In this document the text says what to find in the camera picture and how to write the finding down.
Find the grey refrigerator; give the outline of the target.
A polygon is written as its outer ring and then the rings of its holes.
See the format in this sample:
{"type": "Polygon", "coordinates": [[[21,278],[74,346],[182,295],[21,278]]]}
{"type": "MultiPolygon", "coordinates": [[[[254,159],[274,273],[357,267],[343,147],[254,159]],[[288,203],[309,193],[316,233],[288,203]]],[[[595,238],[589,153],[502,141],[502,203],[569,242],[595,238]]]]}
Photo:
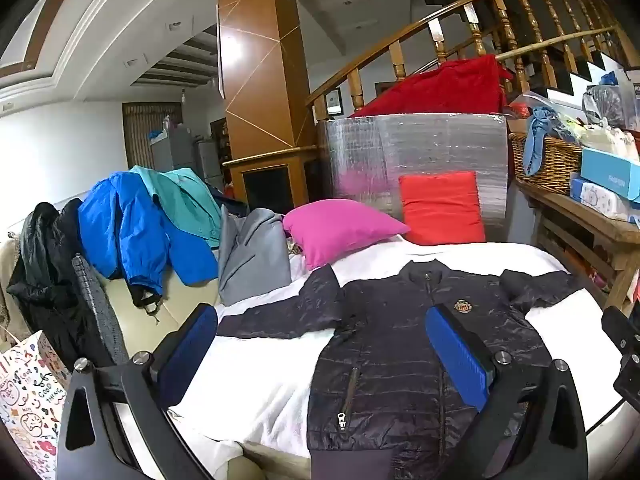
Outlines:
{"type": "Polygon", "coordinates": [[[161,132],[151,142],[153,168],[166,172],[189,167],[196,170],[193,138],[183,124],[161,132]]]}

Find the black quilted puffer jacket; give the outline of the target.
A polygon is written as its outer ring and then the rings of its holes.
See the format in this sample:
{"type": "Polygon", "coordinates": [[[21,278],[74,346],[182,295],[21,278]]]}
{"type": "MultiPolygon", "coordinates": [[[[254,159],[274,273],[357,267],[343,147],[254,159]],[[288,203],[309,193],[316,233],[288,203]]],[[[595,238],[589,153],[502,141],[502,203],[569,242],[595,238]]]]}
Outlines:
{"type": "Polygon", "coordinates": [[[551,356],[528,322],[578,283],[563,271],[480,275],[439,261],[409,262],[379,280],[337,281],[315,270],[299,293],[224,318],[221,336],[292,339],[332,330],[311,379],[306,441],[316,479],[431,479],[474,418],[425,333],[446,307],[491,350],[523,364],[551,356]]]}

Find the black coat on chair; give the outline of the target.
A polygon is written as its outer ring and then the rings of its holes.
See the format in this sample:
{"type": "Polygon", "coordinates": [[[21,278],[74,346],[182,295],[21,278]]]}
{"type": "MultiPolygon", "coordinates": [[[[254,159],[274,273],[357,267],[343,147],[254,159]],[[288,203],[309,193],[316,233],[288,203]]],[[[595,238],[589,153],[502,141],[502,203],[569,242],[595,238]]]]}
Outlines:
{"type": "Polygon", "coordinates": [[[80,254],[74,198],[62,209],[43,202],[23,223],[20,256],[9,279],[28,326],[43,332],[63,364],[80,358],[97,366],[114,363],[101,339],[96,316],[82,296],[73,258],[80,254]]]}

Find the red pillow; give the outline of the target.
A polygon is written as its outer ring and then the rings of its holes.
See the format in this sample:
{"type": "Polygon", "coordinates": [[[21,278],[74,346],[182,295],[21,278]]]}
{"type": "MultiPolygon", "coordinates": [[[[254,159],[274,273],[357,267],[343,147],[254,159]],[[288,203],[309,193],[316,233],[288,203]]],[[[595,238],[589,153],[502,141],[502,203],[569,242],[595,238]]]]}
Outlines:
{"type": "Polygon", "coordinates": [[[406,239],[421,246],[485,243],[474,171],[399,178],[406,239]]]}

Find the patterned gift bag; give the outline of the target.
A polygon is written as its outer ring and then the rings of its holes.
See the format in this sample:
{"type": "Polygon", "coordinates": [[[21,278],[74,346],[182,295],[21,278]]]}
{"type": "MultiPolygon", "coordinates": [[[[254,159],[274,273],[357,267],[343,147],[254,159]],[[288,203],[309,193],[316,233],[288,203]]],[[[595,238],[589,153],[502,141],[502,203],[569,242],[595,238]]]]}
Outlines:
{"type": "Polygon", "coordinates": [[[55,477],[70,372],[40,330],[1,355],[1,419],[41,479],[55,477]]]}

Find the blue cloth in basket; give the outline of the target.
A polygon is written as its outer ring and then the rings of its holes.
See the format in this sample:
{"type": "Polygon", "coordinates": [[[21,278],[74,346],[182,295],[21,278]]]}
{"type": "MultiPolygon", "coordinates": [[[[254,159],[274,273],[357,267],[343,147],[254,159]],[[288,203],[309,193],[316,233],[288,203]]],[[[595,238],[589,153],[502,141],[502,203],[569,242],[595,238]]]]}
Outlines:
{"type": "Polygon", "coordinates": [[[559,113],[552,107],[537,106],[527,119],[522,165],[526,177],[534,176],[544,161],[544,140],[558,139],[576,145],[577,139],[564,124],[559,113]]]}

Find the red blanket on panel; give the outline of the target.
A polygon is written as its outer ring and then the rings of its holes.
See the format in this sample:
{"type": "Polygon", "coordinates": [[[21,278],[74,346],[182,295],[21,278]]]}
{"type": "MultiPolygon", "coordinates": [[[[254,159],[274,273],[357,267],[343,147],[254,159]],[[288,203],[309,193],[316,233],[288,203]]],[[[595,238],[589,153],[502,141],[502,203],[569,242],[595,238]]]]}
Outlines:
{"type": "Polygon", "coordinates": [[[495,55],[448,61],[398,82],[352,117],[393,114],[497,114],[506,105],[502,85],[513,74],[495,55]]]}

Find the wicker basket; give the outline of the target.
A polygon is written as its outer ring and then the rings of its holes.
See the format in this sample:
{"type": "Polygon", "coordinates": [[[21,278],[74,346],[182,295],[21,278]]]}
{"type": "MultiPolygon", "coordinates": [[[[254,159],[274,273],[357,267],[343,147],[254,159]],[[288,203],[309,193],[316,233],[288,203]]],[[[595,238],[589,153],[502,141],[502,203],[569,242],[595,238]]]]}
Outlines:
{"type": "Polygon", "coordinates": [[[545,138],[539,170],[526,176],[523,166],[526,134],[509,134],[513,152],[515,180],[539,191],[562,195],[570,194],[570,178],[578,174],[582,161],[582,149],[560,139],[545,138]]]}

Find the magenta pillow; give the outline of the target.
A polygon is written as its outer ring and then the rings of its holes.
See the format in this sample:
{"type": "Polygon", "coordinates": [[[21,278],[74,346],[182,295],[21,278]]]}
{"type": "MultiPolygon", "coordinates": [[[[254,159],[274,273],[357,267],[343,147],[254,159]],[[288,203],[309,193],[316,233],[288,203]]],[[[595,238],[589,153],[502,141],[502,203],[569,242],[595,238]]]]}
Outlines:
{"type": "Polygon", "coordinates": [[[309,271],[410,231],[405,223],[382,211],[342,198],[299,206],[284,216],[283,227],[302,248],[309,271]]]}

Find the grey checked garment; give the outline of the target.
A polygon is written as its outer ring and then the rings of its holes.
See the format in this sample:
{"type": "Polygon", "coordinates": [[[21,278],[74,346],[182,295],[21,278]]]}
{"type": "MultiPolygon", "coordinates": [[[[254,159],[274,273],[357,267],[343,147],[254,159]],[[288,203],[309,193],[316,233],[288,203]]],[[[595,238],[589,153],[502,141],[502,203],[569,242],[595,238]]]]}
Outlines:
{"type": "Polygon", "coordinates": [[[129,356],[124,335],[98,274],[81,254],[73,256],[72,266],[82,298],[85,299],[96,318],[96,327],[108,354],[116,365],[126,364],[129,356]]]}

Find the wooden side table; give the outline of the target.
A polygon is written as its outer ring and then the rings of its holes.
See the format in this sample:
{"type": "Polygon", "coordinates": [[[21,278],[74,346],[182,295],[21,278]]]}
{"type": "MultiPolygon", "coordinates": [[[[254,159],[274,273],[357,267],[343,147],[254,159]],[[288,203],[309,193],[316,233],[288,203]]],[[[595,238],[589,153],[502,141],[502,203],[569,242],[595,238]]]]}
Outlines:
{"type": "Polygon", "coordinates": [[[639,229],[526,184],[518,186],[536,214],[534,244],[586,281],[603,309],[631,314],[639,284],[639,229]]]}

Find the light blue cardboard box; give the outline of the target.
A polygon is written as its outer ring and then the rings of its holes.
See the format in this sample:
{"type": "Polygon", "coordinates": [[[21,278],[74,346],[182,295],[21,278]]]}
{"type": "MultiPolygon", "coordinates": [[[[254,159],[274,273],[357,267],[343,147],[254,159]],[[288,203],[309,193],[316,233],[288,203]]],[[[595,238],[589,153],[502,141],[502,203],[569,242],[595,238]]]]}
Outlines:
{"type": "Polygon", "coordinates": [[[592,148],[583,148],[580,175],[626,200],[635,203],[639,201],[640,165],[636,162],[592,148]]]}

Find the blue jacket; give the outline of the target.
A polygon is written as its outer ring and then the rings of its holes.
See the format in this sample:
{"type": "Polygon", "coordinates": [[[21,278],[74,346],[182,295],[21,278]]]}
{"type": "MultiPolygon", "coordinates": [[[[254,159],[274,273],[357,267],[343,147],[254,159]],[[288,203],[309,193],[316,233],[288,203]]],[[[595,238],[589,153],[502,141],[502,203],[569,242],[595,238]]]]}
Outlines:
{"type": "Polygon", "coordinates": [[[154,202],[142,177],[111,174],[78,209],[85,258],[110,280],[123,278],[134,305],[153,315],[171,268],[188,286],[217,277],[218,264],[203,237],[178,229],[154,202]]]}

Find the white bed blanket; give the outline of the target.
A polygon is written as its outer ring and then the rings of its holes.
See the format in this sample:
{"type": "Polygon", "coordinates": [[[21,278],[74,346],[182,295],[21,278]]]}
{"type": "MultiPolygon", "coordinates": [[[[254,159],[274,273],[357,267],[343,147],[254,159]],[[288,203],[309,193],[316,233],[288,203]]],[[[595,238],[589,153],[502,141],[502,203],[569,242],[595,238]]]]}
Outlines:
{"type": "MultiPolygon", "coordinates": [[[[505,270],[538,276],[562,270],[548,252],[529,245],[484,243],[418,246],[398,237],[337,260],[332,269],[345,285],[388,278],[408,262],[437,260],[452,270],[500,275],[505,270]]],[[[552,358],[567,362],[586,427],[619,400],[613,388],[620,352],[601,328],[602,310],[588,290],[526,314],[552,358]]],[[[202,436],[257,442],[306,457],[309,388],[330,330],[294,339],[216,337],[182,401],[171,413],[202,436]]]]}

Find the white blue tissue pack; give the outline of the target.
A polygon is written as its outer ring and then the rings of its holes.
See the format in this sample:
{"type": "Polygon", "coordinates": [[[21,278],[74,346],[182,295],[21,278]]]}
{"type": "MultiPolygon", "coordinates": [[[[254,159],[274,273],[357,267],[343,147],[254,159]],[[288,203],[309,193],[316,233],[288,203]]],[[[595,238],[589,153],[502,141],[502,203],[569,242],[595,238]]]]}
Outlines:
{"type": "Polygon", "coordinates": [[[572,174],[570,177],[570,197],[602,216],[632,224],[639,224],[639,205],[625,200],[613,191],[572,174]]]}

